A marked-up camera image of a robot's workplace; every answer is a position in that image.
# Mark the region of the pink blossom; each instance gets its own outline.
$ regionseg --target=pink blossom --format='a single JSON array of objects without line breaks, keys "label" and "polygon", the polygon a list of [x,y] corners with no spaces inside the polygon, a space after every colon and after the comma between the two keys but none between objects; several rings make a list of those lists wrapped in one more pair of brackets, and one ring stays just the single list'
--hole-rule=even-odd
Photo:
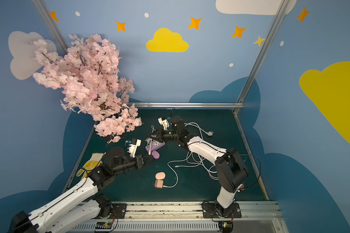
[{"label": "pink blossom", "polygon": [[56,52],[47,52],[47,42],[33,42],[38,49],[35,58],[44,66],[33,77],[38,84],[47,88],[63,88],[65,98],[61,101],[63,109],[78,107],[78,113],[93,116],[95,131],[100,136],[113,136],[109,142],[118,142],[119,135],[140,126],[137,108],[127,106],[128,93],[135,91],[133,80],[118,78],[119,51],[109,40],[100,35],[90,35],[88,39],[79,39],[69,35],[72,46],[64,57]]}]

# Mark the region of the purple power strip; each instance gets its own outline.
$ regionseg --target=purple power strip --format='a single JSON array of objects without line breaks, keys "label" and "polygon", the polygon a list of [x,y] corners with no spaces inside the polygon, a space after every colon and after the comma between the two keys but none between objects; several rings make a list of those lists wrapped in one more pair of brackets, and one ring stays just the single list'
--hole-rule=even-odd
[{"label": "purple power strip", "polygon": [[[157,142],[157,141],[153,140],[151,144],[152,144],[152,147],[150,148],[150,152],[156,151],[157,149],[163,147],[166,143],[164,143],[164,142]],[[149,147],[150,147],[150,145],[147,145],[145,147],[147,152],[149,152]]]}]

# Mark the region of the work glove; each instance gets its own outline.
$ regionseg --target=work glove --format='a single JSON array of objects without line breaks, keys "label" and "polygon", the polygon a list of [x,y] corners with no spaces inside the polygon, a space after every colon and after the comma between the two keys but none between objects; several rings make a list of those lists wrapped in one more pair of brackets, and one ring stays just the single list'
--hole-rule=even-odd
[{"label": "work glove", "polygon": [[[98,165],[102,164],[103,162],[101,161],[102,157],[104,156],[103,153],[93,153],[89,161],[87,161],[84,165],[83,168],[87,170],[87,173],[89,173],[92,169],[97,167]],[[80,169],[77,173],[76,176],[81,176],[83,174],[83,178],[87,176],[87,173],[85,170]]]}]

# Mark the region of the white cable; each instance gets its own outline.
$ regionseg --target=white cable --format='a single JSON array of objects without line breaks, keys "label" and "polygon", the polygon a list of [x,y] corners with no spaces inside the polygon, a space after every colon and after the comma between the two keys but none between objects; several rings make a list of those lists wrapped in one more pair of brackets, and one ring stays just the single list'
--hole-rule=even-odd
[{"label": "white cable", "polygon": [[[151,125],[151,128],[152,128],[152,133],[154,132],[154,126],[153,125]],[[152,143],[152,139],[150,138],[150,140],[149,140],[149,138],[147,138],[147,139],[145,139],[145,142],[147,142],[147,145],[149,145],[149,152],[148,152],[148,154],[150,155],[151,154],[151,143]]]},{"label": "white cable", "polygon": [[[194,127],[198,128],[198,129],[200,130],[201,139],[203,139],[202,131],[203,131],[207,136],[212,136],[213,133],[214,133],[213,131],[206,132],[205,130],[201,129],[201,127],[200,127],[196,122],[184,123],[184,126],[188,126],[188,125],[194,126]],[[177,168],[177,167],[197,167],[197,166],[199,166],[199,165],[202,165],[202,166],[205,168],[205,170],[207,171],[207,173],[209,174],[209,176],[210,176],[211,179],[213,179],[213,180],[218,180],[218,177],[215,177],[215,176],[211,175],[211,173],[216,173],[216,171],[211,171],[211,168],[212,168],[212,167],[215,167],[215,165],[211,166],[211,167],[208,169],[208,168],[204,165],[204,163],[203,163],[203,161],[205,160],[205,158],[202,157],[202,156],[200,156],[199,154],[197,154],[197,155],[199,156],[200,161],[196,161],[196,160],[194,159],[194,157],[193,157],[193,152],[188,152],[188,153],[187,153],[187,157],[186,157],[184,160],[169,161],[169,162],[167,163],[167,165],[168,165],[169,168],[175,173],[175,175],[176,175],[176,183],[175,183],[173,186],[166,186],[166,185],[163,185],[162,187],[164,187],[164,188],[173,188],[173,187],[175,187],[175,186],[178,184],[178,180],[179,180],[179,179],[178,179],[178,175],[177,175],[177,173],[175,172],[175,170],[170,166],[170,163],[172,163],[172,162],[184,162],[184,161],[187,161],[187,163],[189,163],[189,164],[195,164],[195,165],[176,165],[176,166],[175,166],[176,168]],[[194,163],[188,161],[188,159],[189,159],[191,156],[192,156],[192,158],[193,158],[193,161],[195,161]]]},{"label": "white cable", "polygon": [[175,170],[173,170],[173,168],[172,167],[170,167],[170,163],[172,163],[172,162],[184,162],[184,161],[186,161],[187,159],[188,159],[188,154],[187,154],[187,158],[186,159],[184,159],[184,160],[174,160],[174,161],[170,161],[170,162],[168,162],[167,163],[167,165],[169,166],[169,168],[175,173],[175,175],[176,175],[176,183],[173,185],[173,186],[166,186],[166,185],[163,185],[162,187],[164,187],[164,188],[173,188],[173,187],[175,187],[177,184],[178,184],[178,175],[177,175],[177,173],[176,173],[176,171]]},{"label": "white cable", "polygon": [[[206,135],[208,135],[208,136],[212,136],[213,133],[214,133],[213,131],[206,132],[206,131],[203,130],[196,122],[184,123],[184,126],[188,126],[188,125],[191,125],[191,126],[196,127],[196,128],[199,129],[200,135],[201,135],[201,139],[203,139],[202,131],[203,131]],[[211,168],[214,167],[215,165],[211,166],[211,167],[208,169],[208,168],[205,166],[205,164],[203,163],[203,161],[205,160],[204,157],[198,155],[200,161],[196,161],[196,160],[194,159],[194,157],[193,157],[193,153],[191,153],[191,155],[192,155],[192,158],[193,158],[193,160],[195,161],[195,163],[192,163],[192,162],[189,162],[189,161],[188,161],[188,158],[189,158],[188,155],[187,155],[186,161],[187,161],[189,164],[195,164],[194,166],[177,165],[177,166],[175,166],[175,167],[196,167],[196,166],[202,165],[202,166],[205,168],[205,170],[207,171],[207,173],[209,174],[209,176],[210,176],[212,179],[218,180],[217,177],[211,175],[211,173],[216,173],[216,171],[211,171]]]},{"label": "white cable", "polygon": [[184,126],[188,126],[188,125],[197,127],[200,130],[200,134],[201,134],[202,139],[203,139],[203,137],[202,137],[201,131],[203,131],[207,136],[213,136],[213,133],[214,133],[213,131],[206,132],[205,130],[201,129],[201,127],[196,122],[184,123]]}]

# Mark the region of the blue wall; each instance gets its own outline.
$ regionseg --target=blue wall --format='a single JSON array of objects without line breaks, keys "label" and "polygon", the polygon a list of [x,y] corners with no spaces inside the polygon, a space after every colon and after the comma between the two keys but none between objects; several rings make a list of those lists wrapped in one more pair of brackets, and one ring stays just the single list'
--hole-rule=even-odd
[{"label": "blue wall", "polygon": [[[224,14],[215,0],[104,0],[98,6],[87,0],[46,3],[50,12],[56,12],[56,24],[68,43],[68,34],[86,38],[98,33],[120,49],[119,75],[134,80],[135,93],[130,96],[143,102],[189,102],[197,92],[222,91],[247,77],[260,49],[253,43],[258,35],[265,38],[274,18]],[[188,29],[191,17],[202,18],[198,30]],[[116,21],[125,22],[126,31],[117,31]],[[246,28],[241,38],[232,38],[236,26]],[[178,32],[189,48],[180,53],[149,51],[145,45],[160,28]],[[241,83],[235,92],[242,89]]]},{"label": "blue wall", "polygon": [[[301,22],[303,7],[310,13]],[[291,233],[350,232],[350,143],[299,85],[304,72],[343,61],[350,61],[350,1],[298,0],[238,113]]]},{"label": "blue wall", "polygon": [[89,115],[61,108],[60,90],[13,76],[13,31],[54,41],[31,0],[0,1],[0,232],[17,212],[61,193],[93,126]]}]

